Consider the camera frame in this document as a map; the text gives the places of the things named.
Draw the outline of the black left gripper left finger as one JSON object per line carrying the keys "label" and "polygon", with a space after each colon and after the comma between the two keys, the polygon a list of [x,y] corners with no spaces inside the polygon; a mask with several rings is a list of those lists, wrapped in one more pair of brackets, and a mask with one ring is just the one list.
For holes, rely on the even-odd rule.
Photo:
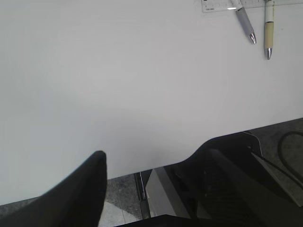
{"label": "black left gripper left finger", "polygon": [[2,227],[97,227],[107,190],[107,157],[94,152],[73,173],[0,220]]}

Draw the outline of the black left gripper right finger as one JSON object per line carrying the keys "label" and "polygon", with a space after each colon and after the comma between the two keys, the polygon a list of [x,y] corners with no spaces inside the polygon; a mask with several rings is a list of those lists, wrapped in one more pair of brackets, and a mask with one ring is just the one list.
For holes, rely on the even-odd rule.
{"label": "black left gripper right finger", "polygon": [[284,226],[284,192],[248,152],[203,152],[204,204],[225,227]]}

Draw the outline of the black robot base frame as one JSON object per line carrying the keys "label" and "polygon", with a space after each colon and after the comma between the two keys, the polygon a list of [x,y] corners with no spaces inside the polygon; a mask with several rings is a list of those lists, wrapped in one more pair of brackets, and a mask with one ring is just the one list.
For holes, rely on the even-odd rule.
{"label": "black robot base frame", "polygon": [[[133,227],[223,227],[216,224],[204,204],[203,152],[218,149],[223,153],[248,151],[270,174],[259,139],[247,132],[221,136],[205,142],[188,159],[169,166],[155,168],[148,180],[142,180],[142,191],[150,216],[131,223]],[[303,209],[285,189],[284,227],[300,227]]]}

